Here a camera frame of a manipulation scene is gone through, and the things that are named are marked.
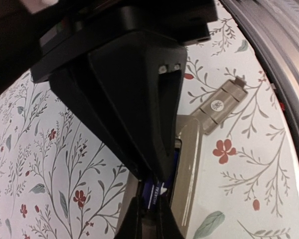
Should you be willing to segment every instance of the metal screw head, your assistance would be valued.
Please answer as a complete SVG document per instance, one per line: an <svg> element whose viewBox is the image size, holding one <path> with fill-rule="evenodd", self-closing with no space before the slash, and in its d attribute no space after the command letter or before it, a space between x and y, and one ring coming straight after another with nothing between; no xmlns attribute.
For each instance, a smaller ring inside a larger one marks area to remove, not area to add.
<svg viewBox="0 0 299 239"><path fill-rule="evenodd" d="M165 74L167 72L167 67L165 65L160 66L158 69L159 74Z"/></svg>
<svg viewBox="0 0 299 239"><path fill-rule="evenodd" d="M180 64L176 64L176 65L174 65L174 70L175 70L175 71L180 70Z"/></svg>

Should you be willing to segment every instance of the green leaf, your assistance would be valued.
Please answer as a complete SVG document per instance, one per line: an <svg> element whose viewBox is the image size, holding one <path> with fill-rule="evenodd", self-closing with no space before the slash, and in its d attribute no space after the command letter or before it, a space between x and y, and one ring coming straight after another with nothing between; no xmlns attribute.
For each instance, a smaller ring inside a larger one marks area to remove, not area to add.
<svg viewBox="0 0 299 239"><path fill-rule="evenodd" d="M209 214L195 232L193 239L205 238L211 235L214 230L224 222L224 220L225 215L220 211Z"/></svg>
<svg viewBox="0 0 299 239"><path fill-rule="evenodd" d="M8 219L8 218L5 220L5 225L6 225L6 227L7 227L7 228L8 228L8 230L9 230L9 233L10 233L10 238L11 238L11 236L12 236L11 224L10 224L10 221L9 221L9 219Z"/></svg>
<svg viewBox="0 0 299 239"><path fill-rule="evenodd" d="M18 106L17 110L18 110L18 114L20 115L20 114L22 114L24 108L22 106Z"/></svg>
<svg viewBox="0 0 299 239"><path fill-rule="evenodd" d="M237 49L237 52L243 52L243 51L246 51L248 49L248 41L246 39L242 40L241 42L241 46Z"/></svg>
<svg viewBox="0 0 299 239"><path fill-rule="evenodd" d="M36 94L36 96L33 98L33 101L32 101L32 105L33 105L33 103L35 102L35 100L39 97L39 95L42 93L42 91L41 92L39 92L38 94Z"/></svg>
<svg viewBox="0 0 299 239"><path fill-rule="evenodd" d="M37 123L36 126L35 126L35 129L34 129L34 136L36 136L36 135L38 134L39 123L40 123L40 121L38 121L38 123Z"/></svg>
<svg viewBox="0 0 299 239"><path fill-rule="evenodd" d="M59 191L59 193L60 193L60 204L63 209L64 216L67 219L68 218L68 207L66 206L65 196L61 191Z"/></svg>
<svg viewBox="0 0 299 239"><path fill-rule="evenodd" d="M11 149L11 134L9 135L9 137L6 139L6 141L5 141L5 144L6 144L6 146L8 147L8 149L9 149L9 152L10 152L10 149Z"/></svg>
<svg viewBox="0 0 299 239"><path fill-rule="evenodd" d="M45 193L45 187L42 183L38 183L29 192L33 192L35 194Z"/></svg>

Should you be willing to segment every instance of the round sticker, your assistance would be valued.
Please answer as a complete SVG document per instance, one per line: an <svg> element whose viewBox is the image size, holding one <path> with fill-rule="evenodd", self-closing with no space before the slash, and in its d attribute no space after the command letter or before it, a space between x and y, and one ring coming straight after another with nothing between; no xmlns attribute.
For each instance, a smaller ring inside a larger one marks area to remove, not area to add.
<svg viewBox="0 0 299 239"><path fill-rule="evenodd" d="M212 110L220 112L224 109L224 103L220 100L215 100L210 104Z"/></svg>

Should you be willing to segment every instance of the silver curved edge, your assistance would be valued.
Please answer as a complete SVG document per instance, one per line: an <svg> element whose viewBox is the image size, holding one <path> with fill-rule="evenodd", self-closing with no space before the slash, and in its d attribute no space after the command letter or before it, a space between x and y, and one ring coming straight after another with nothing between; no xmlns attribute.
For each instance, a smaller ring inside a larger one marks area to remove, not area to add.
<svg viewBox="0 0 299 239"><path fill-rule="evenodd" d="M253 46L286 106L286 121L299 160L299 22L273 0L220 1Z"/></svg>

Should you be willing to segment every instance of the red flower pattern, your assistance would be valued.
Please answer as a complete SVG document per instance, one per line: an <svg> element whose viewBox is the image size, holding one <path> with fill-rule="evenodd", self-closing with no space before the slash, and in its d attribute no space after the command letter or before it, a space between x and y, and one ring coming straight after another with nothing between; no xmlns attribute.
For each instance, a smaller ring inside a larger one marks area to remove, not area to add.
<svg viewBox="0 0 299 239"><path fill-rule="evenodd" d="M55 138L56 135L56 131L54 129L51 130L51 133L49 134L49 139L50 141L53 140Z"/></svg>
<svg viewBox="0 0 299 239"><path fill-rule="evenodd" d="M236 148L232 148L231 146L232 144L229 139L226 139L224 142L222 140L217 141L216 149L214 149L213 154L217 157L220 157L220 164L227 163L228 156L236 154Z"/></svg>
<svg viewBox="0 0 299 239"><path fill-rule="evenodd" d="M279 102L279 105L280 105L280 107L281 107L281 109L282 109L283 111L286 110L284 103Z"/></svg>
<svg viewBox="0 0 299 239"><path fill-rule="evenodd" d="M26 209L26 204L21 205L20 212L22 213L23 218L25 218L25 215L28 213L28 211Z"/></svg>
<svg viewBox="0 0 299 239"><path fill-rule="evenodd" d="M85 202L86 197L84 196L84 192L82 190L75 191L75 197L73 198L74 202L78 203L79 208L83 207L83 203Z"/></svg>
<svg viewBox="0 0 299 239"><path fill-rule="evenodd" d="M185 73L184 77L185 77L185 79L187 79L187 80L192 80L192 79L194 79L194 76L193 76L192 74L188 74L188 73Z"/></svg>
<svg viewBox="0 0 299 239"><path fill-rule="evenodd" d="M253 208L255 211L259 211L260 210L260 202L255 199L254 202L253 202Z"/></svg>

